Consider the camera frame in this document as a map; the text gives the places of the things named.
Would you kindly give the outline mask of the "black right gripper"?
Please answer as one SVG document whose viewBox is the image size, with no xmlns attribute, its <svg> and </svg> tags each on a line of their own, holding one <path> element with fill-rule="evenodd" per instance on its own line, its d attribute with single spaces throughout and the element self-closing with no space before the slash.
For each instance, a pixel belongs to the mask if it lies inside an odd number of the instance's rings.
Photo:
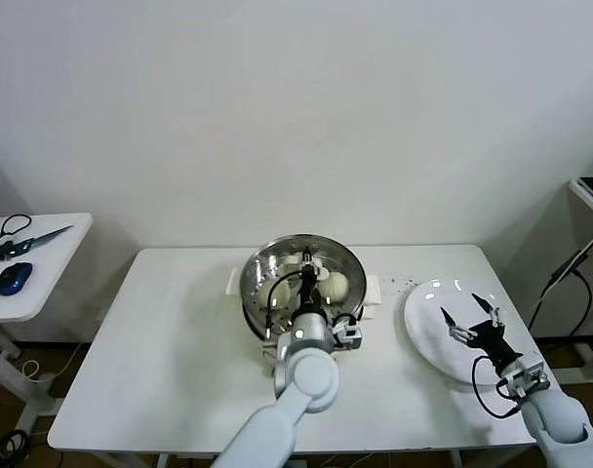
<svg viewBox="0 0 593 468">
<path fill-rule="evenodd" d="M 499 308 L 493 307 L 476 293 L 473 293 L 472 297 L 490 316 L 490 321 L 475 325 L 468 330 L 458 326 L 449 312 L 441 307 L 440 310 L 447 324 L 449 335 L 456 341 L 467 341 L 467 346 L 470 348 L 483 350 L 495 370 L 504 371 L 522 354 L 516 352 L 504 339 L 505 326 L 500 320 Z"/>
</svg>

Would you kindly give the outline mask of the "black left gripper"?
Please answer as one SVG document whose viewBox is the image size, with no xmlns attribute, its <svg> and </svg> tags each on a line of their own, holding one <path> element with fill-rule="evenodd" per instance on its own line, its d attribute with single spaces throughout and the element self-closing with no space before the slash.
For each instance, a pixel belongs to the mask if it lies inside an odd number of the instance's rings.
<svg viewBox="0 0 593 468">
<path fill-rule="evenodd" d="M 284 274 L 300 271 L 299 305 L 295 316 L 312 313 L 324 317 L 325 312 L 322 307 L 321 295 L 317 290 L 317 282 L 326 281 L 330 276 L 330 271 L 322 259 L 311 250 L 307 251 L 307 262 L 309 265 L 303 266 L 306 261 L 301 253 L 289 254 L 283 259 Z"/>
</svg>

